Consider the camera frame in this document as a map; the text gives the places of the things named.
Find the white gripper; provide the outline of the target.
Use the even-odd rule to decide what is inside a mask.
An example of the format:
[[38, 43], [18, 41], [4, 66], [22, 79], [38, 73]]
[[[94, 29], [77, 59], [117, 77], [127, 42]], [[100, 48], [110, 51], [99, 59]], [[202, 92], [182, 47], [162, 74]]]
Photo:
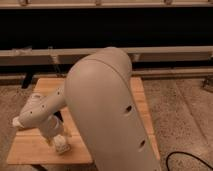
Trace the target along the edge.
[[66, 131], [64, 129], [63, 123], [56, 116], [49, 116], [41, 125], [40, 133], [46, 139], [49, 145], [53, 145], [53, 138], [57, 135], [66, 136]]

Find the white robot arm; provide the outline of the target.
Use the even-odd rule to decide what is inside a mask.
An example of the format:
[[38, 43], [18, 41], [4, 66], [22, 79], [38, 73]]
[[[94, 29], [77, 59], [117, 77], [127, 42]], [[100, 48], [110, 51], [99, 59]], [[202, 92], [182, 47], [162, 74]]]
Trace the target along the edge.
[[98, 171], [160, 171], [136, 106], [130, 57], [116, 47], [79, 60], [52, 94], [28, 104], [13, 119], [36, 126], [66, 107]]

